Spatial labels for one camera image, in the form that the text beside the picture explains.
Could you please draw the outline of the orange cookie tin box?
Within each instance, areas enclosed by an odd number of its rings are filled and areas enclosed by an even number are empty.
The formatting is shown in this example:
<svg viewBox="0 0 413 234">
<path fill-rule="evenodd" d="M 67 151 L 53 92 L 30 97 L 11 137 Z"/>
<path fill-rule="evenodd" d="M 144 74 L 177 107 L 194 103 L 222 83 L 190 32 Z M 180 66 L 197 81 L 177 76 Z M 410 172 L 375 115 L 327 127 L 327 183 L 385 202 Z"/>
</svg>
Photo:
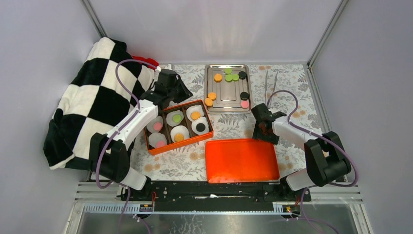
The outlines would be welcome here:
<svg viewBox="0 0 413 234">
<path fill-rule="evenodd" d="M 187 116 L 187 110 L 188 110 L 189 107 L 192 107 L 192 106 L 200 106 L 203 110 L 204 117 L 206 118 L 206 121 L 207 121 L 206 126 L 208 128 L 208 131 L 204 134 L 197 135 L 192 130 L 192 124 L 190 122 L 190 119 Z M 166 116 L 167 116 L 167 114 L 171 113 L 172 111 L 177 111 L 177 110 L 182 111 L 183 114 L 184 114 L 184 119 L 181 121 L 180 124 L 178 124 L 178 126 L 184 126 L 184 127 L 188 128 L 189 139 L 185 139 L 185 140 L 183 140 L 181 142 L 178 142 L 178 143 L 173 143 L 172 138 L 170 137 L 170 132 L 172 130 L 172 127 L 169 126 L 166 123 Z M 163 128 L 160 129 L 159 133 L 163 134 L 166 137 L 165 146 L 159 147 L 159 148 L 152 147 L 149 143 L 149 136 L 150 136 L 151 132 L 147 129 L 147 127 L 144 128 L 144 134 L 145 134 L 147 150 L 153 156 L 157 155 L 157 154 L 165 153 L 167 151 L 176 150 L 176 149 L 181 148 L 181 147 L 186 147 L 188 145 L 195 144 L 197 142 L 210 139 L 214 136 L 214 130 L 213 130 L 211 121 L 209 119 L 209 116 L 206 112 L 206 107 L 205 107 L 203 101 L 200 100 L 200 99 L 195 100 L 195 101 L 191 101 L 191 102 L 187 102 L 187 103 L 184 103 L 184 104 L 180 104 L 180 105 L 177 105 L 177 106 L 166 108 L 160 116 L 163 118 L 164 123 L 163 123 Z"/>
</svg>

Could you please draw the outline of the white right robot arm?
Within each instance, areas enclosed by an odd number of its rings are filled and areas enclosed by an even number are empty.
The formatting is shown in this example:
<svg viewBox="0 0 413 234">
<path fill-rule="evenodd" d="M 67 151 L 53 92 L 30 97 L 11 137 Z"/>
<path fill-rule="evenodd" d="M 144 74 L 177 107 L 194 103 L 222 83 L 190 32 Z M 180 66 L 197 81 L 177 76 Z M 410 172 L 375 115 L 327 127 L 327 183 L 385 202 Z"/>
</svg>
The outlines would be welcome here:
<svg viewBox="0 0 413 234">
<path fill-rule="evenodd" d="M 279 193 L 284 200 L 293 200 L 303 188 L 322 187 L 351 172 L 351 163 L 336 133 L 318 135 L 295 126 L 285 113 L 272 113 L 264 103 L 251 112 L 256 121 L 254 139 L 276 145 L 284 138 L 304 151 L 306 167 L 283 178 L 286 183 Z"/>
</svg>

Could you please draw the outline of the stainless steel tray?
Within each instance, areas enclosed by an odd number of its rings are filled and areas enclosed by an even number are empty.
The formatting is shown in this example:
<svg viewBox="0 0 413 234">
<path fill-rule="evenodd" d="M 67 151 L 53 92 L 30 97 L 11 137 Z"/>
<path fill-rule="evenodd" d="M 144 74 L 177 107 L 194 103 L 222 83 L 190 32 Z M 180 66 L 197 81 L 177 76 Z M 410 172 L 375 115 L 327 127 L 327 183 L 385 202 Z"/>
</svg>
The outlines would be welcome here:
<svg viewBox="0 0 413 234">
<path fill-rule="evenodd" d="M 233 80 L 225 81 L 225 68 L 232 69 Z M 246 79 L 239 79 L 238 73 L 244 71 L 247 73 Z M 214 81 L 214 75 L 221 74 L 223 79 L 221 82 Z M 249 79 L 249 67 L 245 64 L 209 64 L 205 66 L 205 85 L 204 97 L 207 98 L 208 93 L 215 92 L 217 98 L 213 101 L 211 107 L 207 107 L 210 114 L 246 114 L 251 112 L 253 105 L 251 82 Z M 249 93 L 249 108 L 241 107 L 240 93 Z"/>
</svg>

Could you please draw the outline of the orange tin lid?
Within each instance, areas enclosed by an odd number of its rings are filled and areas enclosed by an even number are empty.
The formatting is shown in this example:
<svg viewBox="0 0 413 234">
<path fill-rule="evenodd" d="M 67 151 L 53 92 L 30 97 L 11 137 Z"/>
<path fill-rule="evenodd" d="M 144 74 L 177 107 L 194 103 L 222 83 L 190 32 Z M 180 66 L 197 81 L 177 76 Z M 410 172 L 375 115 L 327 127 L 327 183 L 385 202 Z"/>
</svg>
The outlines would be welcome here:
<svg viewBox="0 0 413 234">
<path fill-rule="evenodd" d="M 205 164 L 208 183 L 280 179 L 274 145 L 251 138 L 208 141 Z"/>
</svg>

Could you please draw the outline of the steel tongs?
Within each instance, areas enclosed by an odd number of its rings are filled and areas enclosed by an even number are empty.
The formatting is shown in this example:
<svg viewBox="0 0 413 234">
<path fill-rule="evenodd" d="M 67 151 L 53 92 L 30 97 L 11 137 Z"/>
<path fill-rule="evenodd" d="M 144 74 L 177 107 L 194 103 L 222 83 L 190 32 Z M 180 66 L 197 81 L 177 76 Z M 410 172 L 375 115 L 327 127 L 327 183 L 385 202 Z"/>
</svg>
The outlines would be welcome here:
<svg viewBox="0 0 413 234">
<path fill-rule="evenodd" d="M 264 79 L 264 101 L 265 103 L 268 103 L 271 100 L 271 96 L 274 94 L 274 92 L 276 91 L 276 85 L 277 85 L 277 81 L 278 81 L 278 71 L 275 72 L 274 75 L 270 75 L 269 74 L 269 70 L 266 71 L 265 73 L 265 79 Z M 269 85 L 269 79 L 273 77 L 273 85 L 270 88 Z"/>
</svg>

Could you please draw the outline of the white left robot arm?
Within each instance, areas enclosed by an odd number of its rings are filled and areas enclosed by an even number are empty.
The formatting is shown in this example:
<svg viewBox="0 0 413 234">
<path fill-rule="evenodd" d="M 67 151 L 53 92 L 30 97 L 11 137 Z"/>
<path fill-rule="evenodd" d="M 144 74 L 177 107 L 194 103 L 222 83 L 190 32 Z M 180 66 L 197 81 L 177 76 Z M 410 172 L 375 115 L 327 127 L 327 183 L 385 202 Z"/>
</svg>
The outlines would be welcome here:
<svg viewBox="0 0 413 234">
<path fill-rule="evenodd" d="M 180 103 L 193 94 L 183 83 L 179 74 L 162 69 L 154 87 L 141 95 L 137 105 L 111 130 L 91 137 L 89 159 L 91 170 L 112 182 L 132 188 L 132 194 L 139 200 L 146 200 L 151 194 L 147 177 L 131 167 L 128 149 L 135 138 L 166 109 L 170 102 Z"/>
</svg>

